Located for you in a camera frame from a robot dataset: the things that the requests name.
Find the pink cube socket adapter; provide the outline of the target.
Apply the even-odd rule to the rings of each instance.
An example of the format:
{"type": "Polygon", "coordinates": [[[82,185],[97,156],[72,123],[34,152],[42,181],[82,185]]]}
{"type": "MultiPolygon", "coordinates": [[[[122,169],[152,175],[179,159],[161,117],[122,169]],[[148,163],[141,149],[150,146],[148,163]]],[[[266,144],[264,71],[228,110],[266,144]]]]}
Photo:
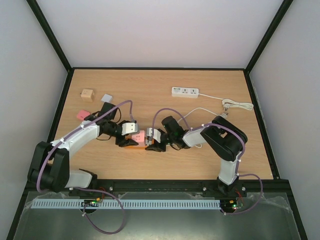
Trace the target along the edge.
{"type": "Polygon", "coordinates": [[[140,130],[139,133],[136,133],[131,136],[131,139],[134,140],[138,145],[134,145],[135,148],[145,148],[146,145],[146,133],[144,130],[140,130]]]}

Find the white usb charger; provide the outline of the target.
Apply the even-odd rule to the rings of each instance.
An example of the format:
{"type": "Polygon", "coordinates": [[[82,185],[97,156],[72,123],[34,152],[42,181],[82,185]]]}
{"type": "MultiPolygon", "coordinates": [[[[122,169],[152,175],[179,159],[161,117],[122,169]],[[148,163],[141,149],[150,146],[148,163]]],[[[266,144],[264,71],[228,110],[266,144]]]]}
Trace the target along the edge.
{"type": "Polygon", "coordinates": [[[101,101],[104,103],[111,103],[113,100],[113,97],[109,94],[104,94],[101,98],[101,101]]]}

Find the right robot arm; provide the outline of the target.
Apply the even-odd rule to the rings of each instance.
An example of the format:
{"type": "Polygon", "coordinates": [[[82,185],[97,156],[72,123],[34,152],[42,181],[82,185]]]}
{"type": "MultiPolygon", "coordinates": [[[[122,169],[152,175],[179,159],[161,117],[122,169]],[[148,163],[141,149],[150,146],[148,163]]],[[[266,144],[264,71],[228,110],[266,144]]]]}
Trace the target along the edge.
{"type": "Polygon", "coordinates": [[[208,144],[221,160],[216,189],[224,196],[235,191],[239,163],[248,141],[243,131],[222,116],[189,130],[183,129],[173,116],[164,118],[161,123],[164,130],[157,130],[159,137],[145,148],[147,151],[161,153],[167,150],[167,146],[180,151],[208,144]]]}

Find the pink plug adapter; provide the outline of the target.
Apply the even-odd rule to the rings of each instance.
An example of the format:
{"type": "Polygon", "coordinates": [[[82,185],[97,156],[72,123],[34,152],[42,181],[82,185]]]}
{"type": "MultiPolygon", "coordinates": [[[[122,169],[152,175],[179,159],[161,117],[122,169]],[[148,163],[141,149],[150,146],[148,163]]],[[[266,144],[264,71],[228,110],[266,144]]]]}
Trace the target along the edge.
{"type": "Polygon", "coordinates": [[[77,115],[76,118],[80,121],[84,121],[86,117],[88,117],[91,113],[89,111],[86,110],[80,110],[77,115]]]}

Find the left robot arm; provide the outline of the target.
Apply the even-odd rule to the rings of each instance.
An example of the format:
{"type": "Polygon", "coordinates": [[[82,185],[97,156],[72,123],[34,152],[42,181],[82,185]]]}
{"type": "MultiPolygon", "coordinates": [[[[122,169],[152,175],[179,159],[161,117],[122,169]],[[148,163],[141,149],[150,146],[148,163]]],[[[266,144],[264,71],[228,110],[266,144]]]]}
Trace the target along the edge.
{"type": "Polygon", "coordinates": [[[89,114],[79,126],[65,136],[51,142],[41,141],[35,147],[27,180],[34,183],[40,193],[64,189],[88,188],[96,175],[85,169],[72,170],[70,159],[82,147],[101,135],[115,138],[119,147],[136,146],[138,143],[128,136],[137,134],[139,126],[131,117],[115,122],[120,112],[119,105],[104,103],[101,110],[89,114]]]}

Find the white power strip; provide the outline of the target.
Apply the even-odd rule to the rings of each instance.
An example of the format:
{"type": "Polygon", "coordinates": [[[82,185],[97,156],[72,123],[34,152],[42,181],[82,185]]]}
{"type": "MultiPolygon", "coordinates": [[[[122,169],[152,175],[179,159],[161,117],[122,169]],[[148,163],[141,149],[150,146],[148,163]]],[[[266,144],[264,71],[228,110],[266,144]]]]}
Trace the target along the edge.
{"type": "Polygon", "coordinates": [[[172,97],[181,97],[181,98],[198,98],[199,89],[192,87],[177,87],[173,86],[171,88],[172,97]]]}

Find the wooden cube plug adapter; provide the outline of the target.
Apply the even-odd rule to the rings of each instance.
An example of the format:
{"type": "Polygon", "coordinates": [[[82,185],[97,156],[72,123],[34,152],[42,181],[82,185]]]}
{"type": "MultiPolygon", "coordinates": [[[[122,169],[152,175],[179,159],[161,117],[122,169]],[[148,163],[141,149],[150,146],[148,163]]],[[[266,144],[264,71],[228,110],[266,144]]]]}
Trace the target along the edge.
{"type": "Polygon", "coordinates": [[[95,98],[95,91],[93,89],[84,88],[80,94],[80,97],[84,102],[92,103],[95,98]]]}

